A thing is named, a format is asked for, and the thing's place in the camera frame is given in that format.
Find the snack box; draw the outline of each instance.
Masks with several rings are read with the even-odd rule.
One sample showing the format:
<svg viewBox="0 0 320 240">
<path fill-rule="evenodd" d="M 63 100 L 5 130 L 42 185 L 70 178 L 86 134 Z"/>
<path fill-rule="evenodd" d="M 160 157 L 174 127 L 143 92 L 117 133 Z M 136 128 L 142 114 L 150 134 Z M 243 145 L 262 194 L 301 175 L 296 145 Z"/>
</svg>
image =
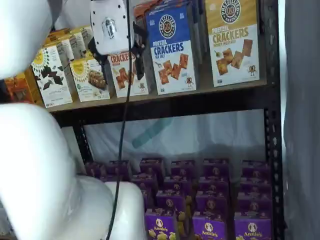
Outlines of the snack box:
<svg viewBox="0 0 320 240">
<path fill-rule="evenodd" d="M 165 163 L 160 157 L 142 158 L 140 162 L 140 171 L 146 174 L 156 174 L 158 185 L 162 186 L 164 182 Z"/>
<path fill-rule="evenodd" d="M 192 217 L 195 240 L 226 240 L 224 216 L 211 211 L 196 211 Z"/>
<path fill-rule="evenodd" d="M 195 160 L 173 161 L 171 163 L 171 175 L 195 179 L 197 176 Z"/>
<path fill-rule="evenodd" d="M 43 106 L 31 67 L 14 77 L 4 80 L 10 99 L 13 103 L 29 103 Z"/>
<path fill-rule="evenodd" d="M 227 158 L 204 159 L 203 175 L 213 179 L 229 179 L 229 160 Z"/>
<path fill-rule="evenodd" d="M 74 60 L 70 68 L 81 102 L 110 99 L 114 95 L 113 84 L 108 84 L 100 64 L 92 56 Z"/>
<path fill-rule="evenodd" d="M 180 239 L 175 211 L 149 208 L 145 212 L 145 225 L 149 240 Z"/>
<path fill-rule="evenodd" d="M 46 108 L 70 104 L 77 96 L 64 46 L 60 41 L 44 45 L 31 67 Z"/>
<path fill-rule="evenodd" d="M 123 181 L 130 181 L 132 177 L 132 171 L 130 162 L 128 160 L 110 161 L 106 167 L 106 173 L 110 175 L 117 175 L 119 172 L 122 175 Z"/>
<path fill-rule="evenodd" d="M 63 36 L 59 36 L 58 39 L 63 45 L 69 63 L 75 59 L 81 58 L 81 50 L 78 47 L 75 35 L 72 33 L 67 33 Z"/>
<path fill-rule="evenodd" d="M 171 5 L 146 14 L 159 95 L 197 89 L 197 46 L 192 4 Z"/>
<path fill-rule="evenodd" d="M 159 207 L 176 212 L 179 234 L 181 237 L 187 237 L 190 231 L 190 218 L 183 192 L 174 189 L 159 190 L 156 194 L 156 202 Z"/>
<path fill-rule="evenodd" d="M 224 217 L 228 215 L 228 197 L 222 192 L 215 193 L 210 190 L 198 191 L 195 201 L 196 209 L 199 211 L 212 211 Z"/>
<path fill-rule="evenodd" d="M 139 173 L 132 175 L 131 182 L 136 184 L 140 189 L 150 188 L 153 196 L 158 192 L 158 182 L 155 174 Z"/>
<path fill-rule="evenodd" d="M 205 0 L 215 87 L 260 79 L 256 0 Z"/>
</svg>

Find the annie's logo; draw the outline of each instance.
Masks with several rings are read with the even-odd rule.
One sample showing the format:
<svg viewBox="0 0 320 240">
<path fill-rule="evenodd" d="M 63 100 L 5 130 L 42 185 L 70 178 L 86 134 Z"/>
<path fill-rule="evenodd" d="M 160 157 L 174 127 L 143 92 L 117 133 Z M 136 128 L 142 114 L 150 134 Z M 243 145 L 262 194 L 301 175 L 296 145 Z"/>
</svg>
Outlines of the annie's logo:
<svg viewBox="0 0 320 240">
<path fill-rule="evenodd" d="M 249 232 L 245 232 L 244 236 L 247 237 L 262 237 L 262 233 L 258 232 L 258 226 L 257 224 L 250 222 L 248 225 Z"/>
<path fill-rule="evenodd" d="M 166 38 L 170 39 L 176 32 L 176 21 L 174 18 L 168 14 L 163 15 L 159 22 L 159 30 L 161 35 Z"/>
<path fill-rule="evenodd" d="M 239 0 L 224 0 L 221 5 L 221 17 L 226 24 L 233 24 L 241 13 Z"/>
</svg>

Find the pretzel crackers box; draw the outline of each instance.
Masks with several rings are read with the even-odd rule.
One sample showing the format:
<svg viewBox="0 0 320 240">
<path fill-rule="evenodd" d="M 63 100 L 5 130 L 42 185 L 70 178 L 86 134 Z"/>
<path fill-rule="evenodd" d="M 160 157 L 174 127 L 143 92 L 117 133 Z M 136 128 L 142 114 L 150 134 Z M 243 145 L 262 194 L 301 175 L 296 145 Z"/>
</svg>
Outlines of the pretzel crackers box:
<svg viewBox="0 0 320 240">
<path fill-rule="evenodd" d="M 158 94 L 196 90 L 192 5 L 185 2 L 151 11 L 146 23 Z"/>
<path fill-rule="evenodd" d="M 108 60 L 111 67 L 116 96 L 118 98 L 126 97 L 129 86 L 129 52 L 111 54 L 108 56 Z M 150 85 L 147 82 L 146 75 L 143 75 L 141 79 L 138 79 L 135 61 L 136 56 L 132 54 L 130 96 L 148 95 Z"/>
<path fill-rule="evenodd" d="M 256 0 L 205 0 L 215 87 L 260 79 Z"/>
</svg>

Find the purple box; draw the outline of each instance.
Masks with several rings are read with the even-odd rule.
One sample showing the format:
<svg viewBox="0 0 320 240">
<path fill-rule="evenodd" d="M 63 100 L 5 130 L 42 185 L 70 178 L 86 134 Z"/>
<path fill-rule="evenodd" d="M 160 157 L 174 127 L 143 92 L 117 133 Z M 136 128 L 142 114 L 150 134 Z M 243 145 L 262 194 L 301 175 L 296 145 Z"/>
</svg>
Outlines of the purple box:
<svg viewBox="0 0 320 240">
<path fill-rule="evenodd" d="M 192 218 L 195 240 L 225 240 L 226 223 L 222 215 L 196 211 Z"/>
<path fill-rule="evenodd" d="M 131 182 L 140 189 L 151 189 L 154 196 L 158 192 L 158 182 L 155 174 L 136 174 L 132 176 Z"/>
<path fill-rule="evenodd" d="M 174 211 L 163 208 L 150 208 L 145 212 L 145 225 L 148 239 L 179 239 L 177 217 Z"/>
<path fill-rule="evenodd" d="M 156 174 L 156 178 L 158 180 L 158 185 L 162 186 L 164 182 L 165 165 L 164 160 L 160 157 L 154 158 L 142 158 L 140 162 L 140 171 L 146 174 Z"/>
<path fill-rule="evenodd" d="M 197 176 L 195 160 L 173 161 L 171 163 L 171 175 L 195 179 Z"/>
<path fill-rule="evenodd" d="M 203 160 L 203 175 L 229 179 L 229 160 L 227 158 L 206 158 Z"/>
<path fill-rule="evenodd" d="M 195 200 L 196 209 L 200 212 L 211 211 L 224 217 L 228 215 L 228 199 L 222 192 L 198 191 Z"/>
<path fill-rule="evenodd" d="M 159 190 L 156 201 L 160 208 L 172 209 L 176 212 L 179 234 L 181 237 L 187 237 L 190 231 L 190 219 L 187 215 L 185 195 L 173 189 Z"/>
<path fill-rule="evenodd" d="M 271 240 L 271 219 L 264 212 L 236 212 L 234 216 L 237 240 Z"/>
<path fill-rule="evenodd" d="M 119 172 L 123 176 L 123 181 L 130 181 L 132 171 L 128 160 L 110 161 L 106 167 L 106 173 L 117 175 Z"/>
</svg>

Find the product packaging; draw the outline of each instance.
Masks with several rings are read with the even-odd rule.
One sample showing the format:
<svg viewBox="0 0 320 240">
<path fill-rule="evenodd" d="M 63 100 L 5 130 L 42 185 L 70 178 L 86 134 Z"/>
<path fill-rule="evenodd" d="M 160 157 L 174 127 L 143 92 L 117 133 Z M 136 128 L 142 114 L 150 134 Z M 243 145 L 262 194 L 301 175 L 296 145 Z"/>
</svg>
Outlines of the product packaging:
<svg viewBox="0 0 320 240">
<path fill-rule="evenodd" d="M 196 211 L 192 217 L 195 240 L 226 240 L 224 216 L 211 211 Z"/>
<path fill-rule="evenodd" d="M 215 87 L 260 79 L 256 0 L 205 0 Z"/>
<path fill-rule="evenodd" d="M 118 98 L 124 98 L 128 94 L 129 87 L 129 52 L 120 52 L 108 56 L 110 70 Z M 136 56 L 132 54 L 132 72 L 130 96 L 148 95 L 150 92 L 149 83 L 152 78 L 147 80 L 146 74 L 138 79 L 136 69 Z"/>
<path fill-rule="evenodd" d="M 175 211 L 149 208 L 145 212 L 145 224 L 149 240 L 179 240 Z"/>
<path fill-rule="evenodd" d="M 46 108 L 73 102 L 77 91 L 60 41 L 41 48 L 31 66 Z"/>
<path fill-rule="evenodd" d="M 197 46 L 193 24 L 190 2 L 162 7 L 146 14 L 159 95 L 197 89 Z"/>
<path fill-rule="evenodd" d="M 10 99 L 13 103 L 29 103 L 43 106 L 31 67 L 17 76 L 4 80 Z"/>
<path fill-rule="evenodd" d="M 74 60 L 70 67 L 81 102 L 110 99 L 114 95 L 113 84 L 104 79 L 101 66 L 93 57 Z"/>
</svg>

